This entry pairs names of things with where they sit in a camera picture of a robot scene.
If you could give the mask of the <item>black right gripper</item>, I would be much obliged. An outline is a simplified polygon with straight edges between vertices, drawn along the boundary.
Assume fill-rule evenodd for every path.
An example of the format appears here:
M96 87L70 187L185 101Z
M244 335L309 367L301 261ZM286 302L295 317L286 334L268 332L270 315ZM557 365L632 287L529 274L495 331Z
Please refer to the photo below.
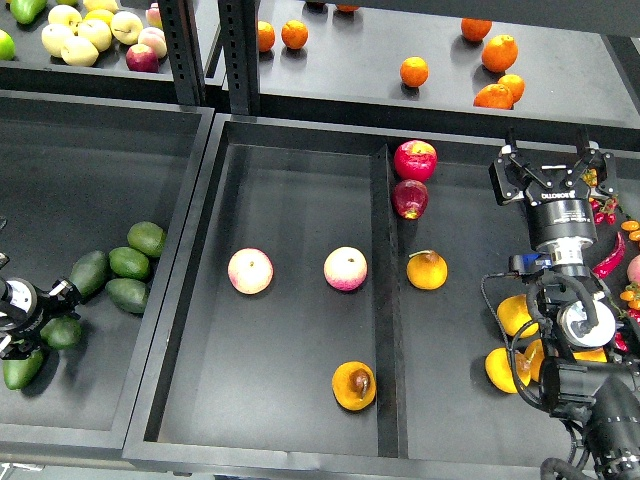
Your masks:
M515 129L509 127L505 144L489 166L489 176L498 205L523 201L534 250L550 250L568 241L578 249L597 240L589 197L615 196L615 161L609 152L589 137L581 126L575 137L576 162L543 165L527 162L519 152Z

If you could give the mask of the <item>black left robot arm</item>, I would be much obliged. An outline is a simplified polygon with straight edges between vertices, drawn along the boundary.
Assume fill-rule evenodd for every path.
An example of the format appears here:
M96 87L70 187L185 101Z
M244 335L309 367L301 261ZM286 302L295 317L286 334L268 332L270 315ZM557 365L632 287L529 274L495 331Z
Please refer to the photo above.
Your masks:
M25 360L43 347L40 331L53 319L71 315L82 300L66 278L49 291L18 278L1 278L1 359Z

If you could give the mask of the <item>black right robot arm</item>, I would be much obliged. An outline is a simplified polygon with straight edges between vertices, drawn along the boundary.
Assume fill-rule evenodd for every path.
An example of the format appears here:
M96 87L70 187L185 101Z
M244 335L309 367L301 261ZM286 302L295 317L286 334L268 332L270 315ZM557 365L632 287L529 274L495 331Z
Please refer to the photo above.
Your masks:
M523 206L531 253L513 255L504 277L522 281L530 320L506 335L508 371L516 393L560 420L572 437L572 454L550 457L543 479L583 479L592 462L598 479L639 476L639 325L618 313L603 274L588 266L585 249L597 240L594 200L616 192L613 156L577 134L571 163L530 161L509 130L489 167L496 201ZM525 327L537 326L543 358L536 391L516 369Z

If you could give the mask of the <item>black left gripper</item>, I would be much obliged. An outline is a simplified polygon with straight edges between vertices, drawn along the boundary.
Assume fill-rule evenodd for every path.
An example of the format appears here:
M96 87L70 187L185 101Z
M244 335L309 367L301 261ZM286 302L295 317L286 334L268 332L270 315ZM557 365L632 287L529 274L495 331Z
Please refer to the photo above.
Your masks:
M25 360L46 348L40 331L46 318L71 314L83 297L69 279L47 293L21 278L1 279L1 359Z

